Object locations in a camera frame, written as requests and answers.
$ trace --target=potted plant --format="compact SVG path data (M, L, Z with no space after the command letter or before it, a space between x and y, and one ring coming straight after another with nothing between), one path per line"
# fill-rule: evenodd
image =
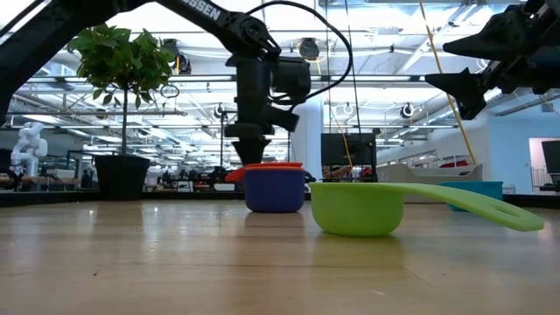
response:
M93 98L103 94L103 105L113 102L122 107L122 145L118 156L97 156L101 195L108 200L139 200L150 160L127 154L127 112L129 98L136 109L152 102L151 90L166 85L172 70L173 53L146 30L130 40L131 30L101 24L80 32L68 44L68 51L81 54L78 76L96 88ZM122 101L115 93L123 92Z

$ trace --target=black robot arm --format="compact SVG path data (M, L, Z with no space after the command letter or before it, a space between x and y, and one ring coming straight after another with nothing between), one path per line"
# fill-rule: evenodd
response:
M5 123L11 96L49 59L84 28L104 23L152 0L52 0L0 45L0 123ZM285 93L290 102L305 101L311 91L309 65L301 58L280 57L282 51L266 25L248 14L224 10L206 0L157 0L213 34L232 53L236 67L238 120L226 135L244 164L260 163L264 135L272 125L293 131L298 117L270 106L270 89Z
M528 0L490 18L478 34L444 44L444 51L491 60L481 73L426 75L426 81L458 100L465 120L486 105L484 93L532 88L541 95L560 88L560 0Z

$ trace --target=computer screen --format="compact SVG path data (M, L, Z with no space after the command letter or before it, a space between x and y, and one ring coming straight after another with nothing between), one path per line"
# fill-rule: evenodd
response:
M560 141L542 142L542 153L549 174L560 174Z
M348 151L353 165L377 164L375 134L345 134ZM342 134L321 135L321 164L322 165L349 165L347 149Z

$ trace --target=blue container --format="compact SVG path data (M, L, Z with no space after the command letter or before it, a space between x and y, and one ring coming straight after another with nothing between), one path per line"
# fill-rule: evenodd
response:
M305 201L305 171L263 167L245 171L245 205L266 214L295 213Z
M497 200L503 200L504 196L502 193L503 182L493 182L493 181L463 181L463 182L444 182L440 184L441 186L458 188L466 190L473 193L479 193L488 197L495 198ZM466 211L463 208L453 205L447 205L453 211Z

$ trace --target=black plant pot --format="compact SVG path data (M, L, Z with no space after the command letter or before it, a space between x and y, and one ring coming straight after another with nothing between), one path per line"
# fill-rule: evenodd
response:
M96 156L99 191L104 200L132 201L142 198L150 160L135 156Z

